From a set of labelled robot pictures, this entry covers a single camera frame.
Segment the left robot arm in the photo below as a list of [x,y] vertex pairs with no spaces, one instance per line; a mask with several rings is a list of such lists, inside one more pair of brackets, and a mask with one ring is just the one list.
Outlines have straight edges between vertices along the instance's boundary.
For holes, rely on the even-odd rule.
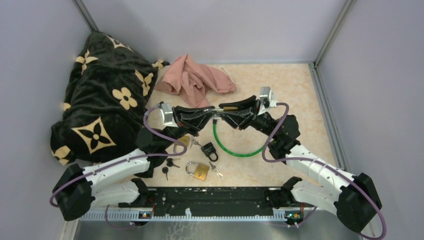
[[71,165],[54,186],[50,205],[60,209],[65,221],[76,220],[96,207],[148,205],[150,191],[144,181],[123,180],[148,172],[156,160],[165,160],[170,156],[168,147],[182,145],[179,139],[187,134],[198,135],[214,114],[214,106],[185,108],[165,103],[147,110],[134,150],[94,166]]

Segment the brass padlock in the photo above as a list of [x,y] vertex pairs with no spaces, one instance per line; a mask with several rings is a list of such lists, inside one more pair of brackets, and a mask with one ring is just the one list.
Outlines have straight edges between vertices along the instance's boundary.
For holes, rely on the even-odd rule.
[[206,180],[209,172],[216,174],[219,178],[223,177],[223,174],[211,162],[209,164],[189,162],[185,166],[185,171],[188,175],[201,181]]
[[231,112],[231,111],[237,111],[238,108],[235,106],[225,106],[223,108],[208,108],[204,110],[205,112],[211,112],[213,113],[212,119],[220,119],[223,112]]
[[184,148],[191,148],[193,146],[202,147],[202,145],[198,142],[198,139],[191,135],[184,135],[178,139],[181,144],[174,143],[172,148],[173,154],[180,154]]

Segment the black padlock with keys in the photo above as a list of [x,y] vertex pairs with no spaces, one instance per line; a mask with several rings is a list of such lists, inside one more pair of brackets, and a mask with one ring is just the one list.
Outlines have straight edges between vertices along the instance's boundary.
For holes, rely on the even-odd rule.
[[211,162],[217,162],[219,159],[219,156],[217,154],[217,151],[213,145],[212,142],[208,142],[207,144],[203,145],[201,148],[201,151],[203,154],[211,161]]

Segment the black-headed key bunch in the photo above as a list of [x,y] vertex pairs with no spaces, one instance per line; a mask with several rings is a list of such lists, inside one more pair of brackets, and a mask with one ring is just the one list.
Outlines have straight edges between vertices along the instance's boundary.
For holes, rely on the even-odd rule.
[[169,180],[168,178],[169,169],[172,167],[180,168],[180,166],[175,163],[176,160],[177,158],[167,158],[165,160],[165,166],[161,169],[162,173],[165,174],[167,181]]

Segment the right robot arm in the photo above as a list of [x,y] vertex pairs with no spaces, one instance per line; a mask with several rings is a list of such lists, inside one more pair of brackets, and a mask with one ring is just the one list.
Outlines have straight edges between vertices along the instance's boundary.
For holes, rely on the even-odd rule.
[[289,114],[287,103],[253,95],[218,107],[223,110],[220,117],[231,127],[252,127],[267,136],[261,151],[265,162],[286,164],[316,181],[310,184],[292,177],[282,187],[284,204],[295,206],[299,202],[321,208],[359,234],[378,216],[382,232],[386,232],[382,203],[372,178],[365,173],[349,173],[310,152],[298,140],[299,123],[295,115]]

